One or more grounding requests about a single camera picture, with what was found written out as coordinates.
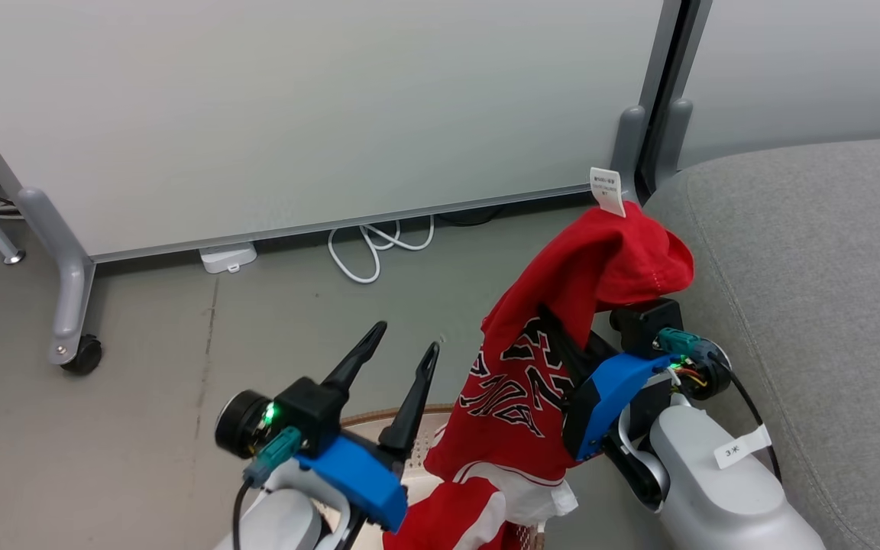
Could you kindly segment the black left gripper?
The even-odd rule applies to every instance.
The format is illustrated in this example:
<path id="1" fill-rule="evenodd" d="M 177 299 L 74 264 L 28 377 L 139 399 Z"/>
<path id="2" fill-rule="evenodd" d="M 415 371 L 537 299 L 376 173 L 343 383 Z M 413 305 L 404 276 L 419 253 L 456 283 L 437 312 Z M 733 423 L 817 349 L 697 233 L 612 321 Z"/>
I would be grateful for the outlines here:
<path id="1" fill-rule="evenodd" d="M 401 478 L 429 400 L 439 342 L 430 344 L 419 360 L 409 392 L 378 441 L 341 424 L 351 386 L 376 353 L 387 326 L 387 321 L 374 324 L 321 383 L 300 378 L 275 397 L 254 390 L 232 397 L 218 415 L 216 445 L 242 460 L 266 465 L 283 463 L 289 455 L 324 480 Z"/>

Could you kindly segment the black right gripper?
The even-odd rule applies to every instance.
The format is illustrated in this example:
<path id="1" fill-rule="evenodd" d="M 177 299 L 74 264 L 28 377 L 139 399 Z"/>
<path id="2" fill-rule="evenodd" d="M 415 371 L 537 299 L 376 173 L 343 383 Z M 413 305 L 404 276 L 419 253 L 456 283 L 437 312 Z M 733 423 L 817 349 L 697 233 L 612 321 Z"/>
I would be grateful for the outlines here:
<path id="1" fill-rule="evenodd" d="M 589 378 L 598 364 L 621 353 L 591 330 L 587 341 L 578 344 L 545 304 L 540 304 L 537 311 L 549 347 L 573 387 Z M 633 442 L 647 436 L 650 425 L 671 406 L 674 394 L 681 394 L 691 403 L 709 400 L 729 389 L 730 374 L 711 359 L 718 348 L 684 330 L 681 307 L 675 300 L 657 299 L 614 309 L 609 323 L 620 334 L 623 351 L 638 358 L 669 359 L 669 366 L 660 367 L 629 404 L 628 432 Z"/>

